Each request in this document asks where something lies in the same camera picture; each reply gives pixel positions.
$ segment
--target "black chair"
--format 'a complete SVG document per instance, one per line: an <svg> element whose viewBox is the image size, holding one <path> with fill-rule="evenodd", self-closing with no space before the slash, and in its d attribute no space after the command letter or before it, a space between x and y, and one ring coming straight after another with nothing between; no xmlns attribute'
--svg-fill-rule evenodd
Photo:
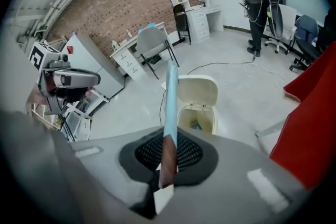
<svg viewBox="0 0 336 224"><path fill-rule="evenodd" d="M321 56L321 54L326 50L326 48L333 42L336 41L336 12L334 9L330 9L328 15L324 20L324 27L318 33L318 39L316 42L316 47L312 45L308 38L311 32L306 30L306 39L297 39L297 44L302 51L300 59L295 59L294 64L289 67L290 71L293 68L299 70L306 70L313 62Z"/></svg>
<svg viewBox="0 0 336 224"><path fill-rule="evenodd" d="M190 31L189 31L189 25L188 25L188 18L185 13L184 6L182 4L178 4L174 7L174 17L175 17L175 22L176 22L176 29L178 32L178 37L180 38L188 38L189 39L189 44L191 45L191 37L190 37Z"/></svg>

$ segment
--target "person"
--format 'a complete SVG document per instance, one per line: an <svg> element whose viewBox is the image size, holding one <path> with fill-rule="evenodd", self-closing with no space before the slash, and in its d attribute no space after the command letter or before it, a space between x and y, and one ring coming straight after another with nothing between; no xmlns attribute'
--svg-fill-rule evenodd
<svg viewBox="0 0 336 224"><path fill-rule="evenodd" d="M267 21L267 2L263 0L246 0L247 13L250 21L250 29L252 40L248 43L252 46L247 48L251 54L256 52L256 56L260 57L261 37L265 30Z"/></svg>

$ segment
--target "gray floor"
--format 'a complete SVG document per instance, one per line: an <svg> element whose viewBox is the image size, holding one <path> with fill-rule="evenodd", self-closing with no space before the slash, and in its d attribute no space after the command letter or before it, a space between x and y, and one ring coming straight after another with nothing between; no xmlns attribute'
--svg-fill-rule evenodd
<svg viewBox="0 0 336 224"><path fill-rule="evenodd" d="M201 44L189 46L184 42L175 46L181 66L179 74L187 74L195 67L211 62L251 61L253 56L246 51L249 38L250 34L226 29L223 33L212 33L211 38ZM211 65L192 73L205 74L217 81L217 135L260 149L254 135L256 131L283 120L296 108L296 103L284 98L281 88L298 75L288 69L295 56L285 55L282 51L275 54L274 49L272 45L263 46L261 57L256 58L253 66ZM159 109L164 91L161 84L165 82L167 67L165 59L169 59L167 53L154 66L160 80L156 80L148 68L148 77L141 82L128 77L126 87L94 114L91 140L160 125Z"/></svg>

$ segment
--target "trash can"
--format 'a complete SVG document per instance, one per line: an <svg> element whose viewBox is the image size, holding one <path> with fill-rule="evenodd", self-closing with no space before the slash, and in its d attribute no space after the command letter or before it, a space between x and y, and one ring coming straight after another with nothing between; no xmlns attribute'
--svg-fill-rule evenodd
<svg viewBox="0 0 336 224"><path fill-rule="evenodd" d="M177 125L182 129L193 128L205 133L217 133L218 97L216 81L204 75L179 76L177 86Z"/></svg>

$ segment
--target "black shoe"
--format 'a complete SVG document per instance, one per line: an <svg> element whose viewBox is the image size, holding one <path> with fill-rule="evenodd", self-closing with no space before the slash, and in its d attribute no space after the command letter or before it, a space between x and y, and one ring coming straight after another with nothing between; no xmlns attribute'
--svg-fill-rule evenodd
<svg viewBox="0 0 336 224"><path fill-rule="evenodd" d="M254 55L254 52L256 51L256 49L255 49L255 48L247 48L247 51L248 51L250 54L253 54L253 55ZM257 50L256 57L260 57L260 50Z"/></svg>

